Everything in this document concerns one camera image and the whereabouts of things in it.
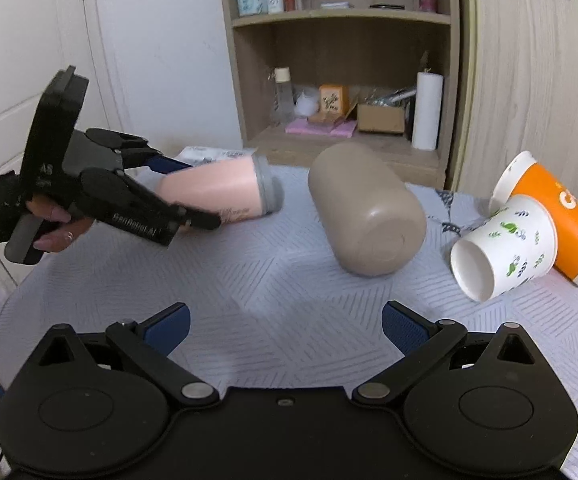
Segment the left hand in black glove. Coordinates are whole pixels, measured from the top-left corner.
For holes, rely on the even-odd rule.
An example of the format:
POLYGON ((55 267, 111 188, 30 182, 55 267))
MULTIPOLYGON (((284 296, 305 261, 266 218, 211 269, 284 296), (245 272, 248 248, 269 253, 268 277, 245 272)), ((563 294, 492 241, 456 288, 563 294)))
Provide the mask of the left hand in black glove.
POLYGON ((0 174, 0 244, 11 240, 22 221, 46 229, 44 234, 32 234, 33 247, 41 252, 62 252, 94 224, 88 217, 76 219, 45 196, 36 194, 26 200, 20 177, 14 171, 0 174))

